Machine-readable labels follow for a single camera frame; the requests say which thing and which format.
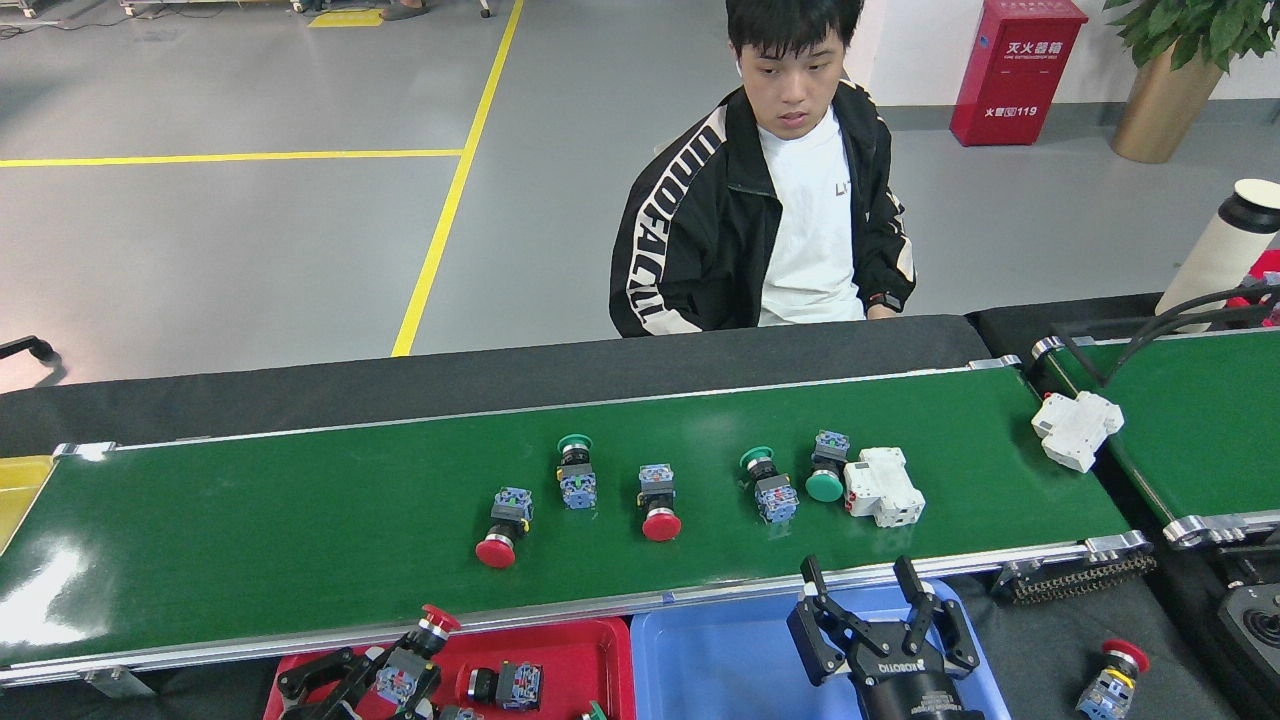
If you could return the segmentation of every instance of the potted plant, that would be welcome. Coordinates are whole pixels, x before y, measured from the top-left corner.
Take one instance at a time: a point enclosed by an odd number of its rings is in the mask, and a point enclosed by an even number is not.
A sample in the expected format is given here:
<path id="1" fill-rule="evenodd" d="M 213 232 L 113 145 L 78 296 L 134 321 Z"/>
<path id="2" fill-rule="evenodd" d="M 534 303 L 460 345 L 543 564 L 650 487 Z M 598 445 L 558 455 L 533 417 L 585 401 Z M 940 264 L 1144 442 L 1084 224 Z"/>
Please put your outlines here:
<path id="1" fill-rule="evenodd" d="M 1102 9 L 1134 4 L 1108 23 L 1121 28 L 1139 69 L 1111 147 L 1130 160 L 1164 163 L 1231 59 L 1275 50 L 1280 0 L 1106 0 Z"/>

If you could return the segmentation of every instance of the yellow tray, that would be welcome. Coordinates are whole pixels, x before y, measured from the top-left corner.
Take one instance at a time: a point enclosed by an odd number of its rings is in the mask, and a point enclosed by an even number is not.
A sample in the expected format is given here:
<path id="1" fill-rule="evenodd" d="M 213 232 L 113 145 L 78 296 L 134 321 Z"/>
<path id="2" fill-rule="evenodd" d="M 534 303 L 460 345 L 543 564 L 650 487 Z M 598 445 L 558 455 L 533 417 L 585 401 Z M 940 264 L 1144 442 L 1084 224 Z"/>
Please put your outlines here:
<path id="1" fill-rule="evenodd" d="M 47 455 L 0 457 L 0 555 L 45 487 L 54 459 Z"/>

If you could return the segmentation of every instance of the gold plant pot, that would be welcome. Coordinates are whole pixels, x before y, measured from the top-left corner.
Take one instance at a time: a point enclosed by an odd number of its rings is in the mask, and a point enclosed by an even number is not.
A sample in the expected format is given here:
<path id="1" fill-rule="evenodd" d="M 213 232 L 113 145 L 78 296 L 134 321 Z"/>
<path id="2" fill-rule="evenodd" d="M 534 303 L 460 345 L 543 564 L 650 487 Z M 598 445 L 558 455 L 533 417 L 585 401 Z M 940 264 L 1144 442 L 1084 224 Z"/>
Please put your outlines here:
<path id="1" fill-rule="evenodd" d="M 1111 138 L 1116 155 L 1139 163 L 1166 163 L 1217 87 L 1222 69 L 1201 54 L 1176 70 L 1171 69 L 1172 56 L 1170 47 L 1138 70 Z"/>

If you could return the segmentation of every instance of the white cylinder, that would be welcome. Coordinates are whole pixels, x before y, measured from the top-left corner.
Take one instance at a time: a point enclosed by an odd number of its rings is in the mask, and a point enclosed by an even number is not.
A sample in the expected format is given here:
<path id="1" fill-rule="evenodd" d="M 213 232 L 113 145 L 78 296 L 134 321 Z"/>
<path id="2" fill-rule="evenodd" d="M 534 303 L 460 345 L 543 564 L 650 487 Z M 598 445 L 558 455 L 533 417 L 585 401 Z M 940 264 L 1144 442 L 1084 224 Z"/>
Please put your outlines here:
<path id="1" fill-rule="evenodd" d="M 1265 179 L 1242 179 L 1210 220 L 1174 282 L 1156 305 L 1156 314 L 1202 295 L 1235 288 L 1271 245 L 1280 229 L 1280 184 Z M 1188 310 L 1216 310 L 1226 301 Z M 1179 332 L 1203 332 L 1208 323 L 1184 325 Z"/>

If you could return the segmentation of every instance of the red cabinet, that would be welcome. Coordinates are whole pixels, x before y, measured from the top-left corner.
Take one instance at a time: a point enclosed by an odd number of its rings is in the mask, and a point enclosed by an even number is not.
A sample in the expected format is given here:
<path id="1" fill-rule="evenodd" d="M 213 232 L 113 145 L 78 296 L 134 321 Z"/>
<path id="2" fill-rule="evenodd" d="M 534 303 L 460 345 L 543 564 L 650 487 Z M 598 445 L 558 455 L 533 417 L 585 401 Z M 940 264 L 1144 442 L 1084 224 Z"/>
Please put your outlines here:
<path id="1" fill-rule="evenodd" d="M 1068 0 L 986 0 L 951 132 L 960 145 L 1030 145 L 1088 15 Z"/>

